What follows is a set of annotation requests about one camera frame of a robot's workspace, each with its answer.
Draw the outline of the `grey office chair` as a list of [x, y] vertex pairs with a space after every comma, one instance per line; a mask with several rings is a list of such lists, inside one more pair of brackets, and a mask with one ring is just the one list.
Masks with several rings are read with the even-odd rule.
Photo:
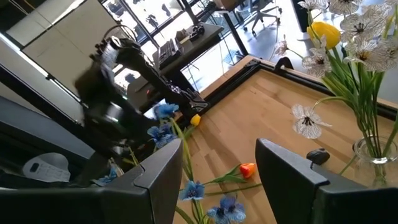
[[274, 0], [251, 0], [250, 3], [251, 12], [254, 14], [251, 18], [251, 21], [254, 21], [251, 28], [253, 36], [257, 36], [256, 32], [254, 31], [254, 28], [259, 21], [261, 21], [262, 23], [264, 22], [263, 20], [264, 17], [273, 17], [275, 18], [277, 25], [280, 24], [280, 18], [277, 15], [269, 14], [269, 12], [275, 9], [279, 12], [279, 14], [282, 14], [282, 8], [275, 5], [272, 8], [265, 9], [265, 7], [270, 3], [274, 3]]

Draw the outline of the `clear glass vase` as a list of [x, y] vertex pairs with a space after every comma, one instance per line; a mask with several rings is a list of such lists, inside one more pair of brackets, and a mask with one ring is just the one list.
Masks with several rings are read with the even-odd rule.
[[354, 179], [369, 188], [398, 187], [398, 145], [392, 141], [390, 149], [383, 155], [388, 138], [379, 137], [380, 150], [368, 148], [365, 138], [353, 145], [358, 157], [354, 163]]

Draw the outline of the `blue artificial flower spray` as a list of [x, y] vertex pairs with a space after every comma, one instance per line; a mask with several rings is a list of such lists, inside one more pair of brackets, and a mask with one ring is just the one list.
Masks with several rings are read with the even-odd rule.
[[193, 180], [192, 163], [185, 134], [174, 118], [179, 109], [176, 104], [161, 104], [154, 106], [155, 120], [158, 126], [152, 126], [147, 130], [148, 135], [155, 143], [155, 149], [161, 149], [174, 139], [181, 139], [183, 143], [183, 170], [189, 180]]
[[223, 195], [220, 204], [204, 211], [201, 200], [205, 198], [205, 186], [200, 182], [192, 180], [185, 184], [179, 192], [179, 200], [188, 201], [191, 204], [191, 218], [181, 208], [176, 207], [175, 211], [186, 221], [187, 224], [233, 224], [241, 223], [246, 219], [246, 212], [243, 205], [237, 202], [237, 196]]

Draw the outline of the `yellow artificial tulip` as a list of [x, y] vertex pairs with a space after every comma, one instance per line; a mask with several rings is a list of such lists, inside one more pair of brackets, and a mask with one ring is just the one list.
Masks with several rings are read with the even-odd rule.
[[326, 37], [326, 50], [331, 56], [338, 58], [341, 62], [349, 67], [357, 82], [370, 81], [373, 87], [371, 96], [373, 97], [373, 118], [376, 127], [375, 132], [371, 135], [375, 137], [374, 142], [378, 139], [378, 123], [377, 123], [377, 96], [381, 86], [382, 79], [384, 78], [384, 70], [381, 67], [381, 62], [378, 62], [378, 48], [379, 46], [373, 42], [362, 40], [361, 38], [354, 37], [345, 46], [344, 58], [341, 59], [337, 52], [336, 46], [340, 43], [341, 34], [339, 30], [324, 22], [313, 22], [307, 27], [308, 33], [314, 48], [318, 46], [315, 43], [316, 39], [322, 36]]
[[194, 115], [190, 120], [190, 125], [183, 130], [183, 136], [185, 139], [192, 135], [192, 132], [200, 124], [201, 116], [199, 114]]

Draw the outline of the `red-orange artificial tulip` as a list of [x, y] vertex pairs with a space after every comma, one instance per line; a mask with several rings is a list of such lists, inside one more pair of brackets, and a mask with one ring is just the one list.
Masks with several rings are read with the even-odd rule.
[[[256, 171], [256, 164], [255, 163], [245, 163], [245, 164], [238, 164], [235, 167], [233, 167], [230, 171], [225, 173], [224, 175], [217, 177], [209, 182], [204, 183], [204, 185], [208, 184], [222, 184], [225, 182], [231, 182], [235, 184], [246, 184], [247, 180], [252, 177], [252, 175]], [[256, 187], [260, 187], [262, 184], [253, 184], [253, 185], [248, 185], [245, 187], [241, 188], [236, 188], [232, 190], [222, 190], [219, 192], [208, 192], [205, 193], [206, 196], [215, 196], [215, 195], [225, 195], [225, 194], [231, 194], [243, 190], [249, 190], [253, 189]]]

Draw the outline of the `white rounded plastic device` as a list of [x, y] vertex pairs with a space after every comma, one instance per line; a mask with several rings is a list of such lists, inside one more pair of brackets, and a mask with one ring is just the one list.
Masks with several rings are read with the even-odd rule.
[[68, 160], [62, 154], [50, 152], [27, 161], [22, 173], [25, 177], [43, 182], [69, 182]]

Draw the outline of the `black artificial tulip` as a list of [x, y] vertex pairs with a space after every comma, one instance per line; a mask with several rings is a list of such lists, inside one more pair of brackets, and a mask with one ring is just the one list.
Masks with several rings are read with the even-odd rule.
[[310, 164], [311, 169], [313, 169], [315, 164], [317, 166], [322, 166], [329, 158], [330, 158], [330, 154], [324, 148], [319, 148], [319, 149], [310, 151], [306, 155], [306, 159], [311, 161], [311, 164]]

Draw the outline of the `black computer case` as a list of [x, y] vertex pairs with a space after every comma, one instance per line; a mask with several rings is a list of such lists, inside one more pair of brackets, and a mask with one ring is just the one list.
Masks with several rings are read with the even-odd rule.
[[299, 2], [304, 1], [304, 0], [291, 0], [292, 7], [294, 9], [294, 13], [298, 22], [298, 25], [300, 27], [300, 30], [304, 33], [307, 31], [308, 27], [308, 20], [307, 20], [307, 10], [302, 7]]

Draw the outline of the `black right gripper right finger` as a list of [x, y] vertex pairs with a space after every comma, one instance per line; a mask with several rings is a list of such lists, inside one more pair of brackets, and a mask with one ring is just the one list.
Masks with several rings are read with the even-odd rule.
[[398, 188], [370, 189], [264, 138], [255, 146], [277, 224], [398, 224]]

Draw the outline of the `black office desk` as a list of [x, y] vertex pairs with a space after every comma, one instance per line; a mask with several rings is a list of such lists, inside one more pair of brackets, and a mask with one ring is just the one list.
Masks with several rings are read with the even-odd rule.
[[152, 54], [155, 68], [180, 86], [203, 92], [230, 68], [224, 61], [231, 47], [222, 39], [224, 28], [201, 22], [184, 29], [183, 37], [168, 35]]

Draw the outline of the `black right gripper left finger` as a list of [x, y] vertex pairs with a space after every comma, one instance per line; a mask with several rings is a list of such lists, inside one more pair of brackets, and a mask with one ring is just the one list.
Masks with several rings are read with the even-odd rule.
[[175, 139], [104, 187], [0, 190], [0, 224], [172, 224], [182, 157]]

